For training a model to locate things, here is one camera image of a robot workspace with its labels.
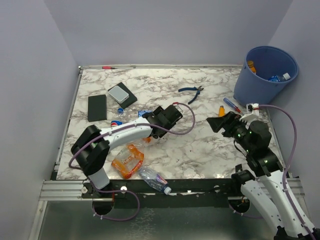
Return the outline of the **crushed bottle blue cap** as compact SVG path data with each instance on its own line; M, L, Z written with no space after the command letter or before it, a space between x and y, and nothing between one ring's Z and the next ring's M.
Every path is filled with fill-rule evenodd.
M144 114L151 113L151 110L128 110L123 108L118 108L116 120L121 122L134 120L136 118L142 117Z

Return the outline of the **Pepsi label bottle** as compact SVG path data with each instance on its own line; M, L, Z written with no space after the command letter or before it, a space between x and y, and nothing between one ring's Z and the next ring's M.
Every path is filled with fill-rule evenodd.
M110 122L110 126L111 127L117 127L117 126L120 126L120 125L122 125L123 124L123 122L122 121L119 121L119 120L112 120L111 122Z

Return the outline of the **small orange juice bottle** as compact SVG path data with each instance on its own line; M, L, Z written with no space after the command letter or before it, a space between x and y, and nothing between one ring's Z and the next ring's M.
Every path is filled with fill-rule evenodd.
M254 74L257 73L254 62L252 60L248 60L247 65Z

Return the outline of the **small clear water bottle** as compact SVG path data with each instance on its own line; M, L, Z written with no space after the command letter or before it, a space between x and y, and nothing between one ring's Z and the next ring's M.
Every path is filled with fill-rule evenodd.
M165 195L171 193L172 189L169 187L168 182L157 171L147 166L141 166L138 174L151 188Z

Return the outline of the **blue plastic bin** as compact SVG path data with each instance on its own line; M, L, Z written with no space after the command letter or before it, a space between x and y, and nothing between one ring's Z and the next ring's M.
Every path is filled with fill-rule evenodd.
M254 74L247 61L253 61ZM274 75L288 73L290 80L271 82ZM251 49L244 59L243 67L234 87L233 98L245 106L251 103L269 104L289 83L296 79L299 67L296 60L286 51L273 46L258 46Z

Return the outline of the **clear bottle blue label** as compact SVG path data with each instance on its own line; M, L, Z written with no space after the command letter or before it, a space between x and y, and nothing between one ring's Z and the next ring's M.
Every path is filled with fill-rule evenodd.
M286 72L282 75L273 75L268 80L270 82L281 83L291 79L291 76Z

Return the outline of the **clear bottle orange pattern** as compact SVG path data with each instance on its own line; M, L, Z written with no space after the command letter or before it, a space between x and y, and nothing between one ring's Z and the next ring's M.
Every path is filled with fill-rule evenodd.
M144 137L133 141L132 144L135 145L137 148L145 148L151 144L151 141L151 137Z

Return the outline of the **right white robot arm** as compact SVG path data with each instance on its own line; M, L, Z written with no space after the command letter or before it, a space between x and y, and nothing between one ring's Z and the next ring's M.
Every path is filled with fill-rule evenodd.
M228 112L206 120L213 132L233 138L245 150L250 170L232 174L229 189L244 195L254 205L276 240L318 240L320 230L299 205L287 182L287 170L270 149L271 133L267 123L258 120L260 108L249 105L247 114Z

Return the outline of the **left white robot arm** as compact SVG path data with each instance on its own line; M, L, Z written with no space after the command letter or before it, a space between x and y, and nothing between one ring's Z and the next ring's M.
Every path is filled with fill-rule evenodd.
M119 126L99 129L90 125L72 146L72 156L91 181L94 193L101 198L106 197L111 186L103 166L109 152L136 140L162 138L182 117L182 113L171 104L166 109L159 106L155 111Z

